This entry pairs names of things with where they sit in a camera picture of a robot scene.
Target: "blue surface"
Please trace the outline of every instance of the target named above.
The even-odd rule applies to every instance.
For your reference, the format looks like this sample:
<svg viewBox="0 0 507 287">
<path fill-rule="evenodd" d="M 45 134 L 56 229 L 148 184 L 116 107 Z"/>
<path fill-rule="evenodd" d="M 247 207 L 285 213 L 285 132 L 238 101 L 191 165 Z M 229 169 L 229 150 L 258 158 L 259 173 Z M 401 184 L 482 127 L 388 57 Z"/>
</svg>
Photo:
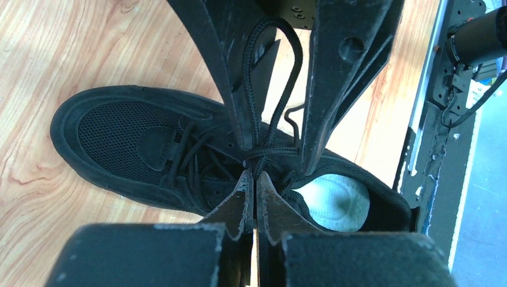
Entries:
<svg viewBox="0 0 507 287">
<path fill-rule="evenodd" d="M 482 108 L 454 259 L 458 286 L 507 286 L 507 85 Z"/>
</svg>

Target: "white insole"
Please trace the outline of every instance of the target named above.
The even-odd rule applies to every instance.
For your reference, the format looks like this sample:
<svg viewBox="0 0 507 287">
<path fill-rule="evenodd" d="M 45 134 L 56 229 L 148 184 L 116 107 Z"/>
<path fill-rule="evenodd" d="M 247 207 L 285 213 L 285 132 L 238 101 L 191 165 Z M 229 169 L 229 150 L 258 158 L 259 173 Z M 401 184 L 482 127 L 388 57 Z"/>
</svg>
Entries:
<svg viewBox="0 0 507 287">
<path fill-rule="evenodd" d="M 313 220 L 327 229 L 358 231 L 368 216 L 368 189 L 346 176 L 323 175 L 295 191 L 303 196 Z"/>
</svg>

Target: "black cylinder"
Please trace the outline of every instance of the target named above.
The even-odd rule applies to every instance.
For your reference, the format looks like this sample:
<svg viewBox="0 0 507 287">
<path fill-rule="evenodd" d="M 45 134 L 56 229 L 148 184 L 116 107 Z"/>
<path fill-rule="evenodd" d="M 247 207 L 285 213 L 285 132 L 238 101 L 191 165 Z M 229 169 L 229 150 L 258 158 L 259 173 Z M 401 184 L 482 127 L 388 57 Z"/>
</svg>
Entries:
<svg viewBox="0 0 507 287">
<path fill-rule="evenodd" d="M 476 66 L 507 55 L 507 7 L 500 7 L 456 29 L 445 43 L 449 58 Z"/>
</svg>

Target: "mesh panel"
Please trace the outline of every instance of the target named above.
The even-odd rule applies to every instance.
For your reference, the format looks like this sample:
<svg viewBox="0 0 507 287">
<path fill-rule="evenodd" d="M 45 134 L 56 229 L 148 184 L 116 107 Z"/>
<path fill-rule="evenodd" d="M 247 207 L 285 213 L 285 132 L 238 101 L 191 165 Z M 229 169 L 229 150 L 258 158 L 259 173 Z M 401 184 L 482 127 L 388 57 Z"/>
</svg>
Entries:
<svg viewBox="0 0 507 287">
<path fill-rule="evenodd" d="M 158 172 L 143 163 L 137 155 L 137 142 L 145 130 L 158 126 L 177 128 L 177 122 L 178 114 L 147 103 L 108 103 L 83 117 L 78 134 L 84 151 L 105 170 L 158 185 L 167 171 Z"/>
</svg>

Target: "black cable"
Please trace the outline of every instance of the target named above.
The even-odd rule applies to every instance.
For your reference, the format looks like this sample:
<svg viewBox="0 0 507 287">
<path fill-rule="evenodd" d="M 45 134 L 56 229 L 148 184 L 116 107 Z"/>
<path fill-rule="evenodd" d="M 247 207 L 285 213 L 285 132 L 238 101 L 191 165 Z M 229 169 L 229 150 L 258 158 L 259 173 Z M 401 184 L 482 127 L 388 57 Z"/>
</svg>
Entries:
<svg viewBox="0 0 507 287">
<path fill-rule="evenodd" d="M 496 92 L 496 90 L 503 84 L 503 82 L 505 82 L 506 79 L 507 79 L 507 74 L 505 72 L 503 72 L 496 79 L 496 81 L 494 82 L 494 84 L 491 85 L 491 87 L 477 101 L 477 103 L 475 103 L 473 105 L 473 107 L 471 107 L 468 111 L 466 111 L 456 122 L 450 123 L 450 124 L 445 124 L 444 123 L 445 117 L 448 115 L 448 112 L 450 112 L 450 109 L 453 107 L 453 105 L 454 105 L 454 103 L 456 102 L 456 99 L 457 99 L 457 95 L 456 95 L 456 93 L 454 93 L 453 98 L 451 99 L 451 102 L 449 103 L 449 105 L 447 106 L 447 108 L 442 113 L 442 117 L 441 117 L 441 121 L 440 121 L 442 123 L 442 125 L 444 127 L 452 129 L 453 127 L 457 127 L 460 124 L 462 124 L 463 122 L 465 122 L 474 112 L 477 112 L 477 110 L 480 107 L 482 107 L 482 105 L 484 103 L 486 103 L 486 101 L 494 94 L 494 92 Z"/>
</svg>

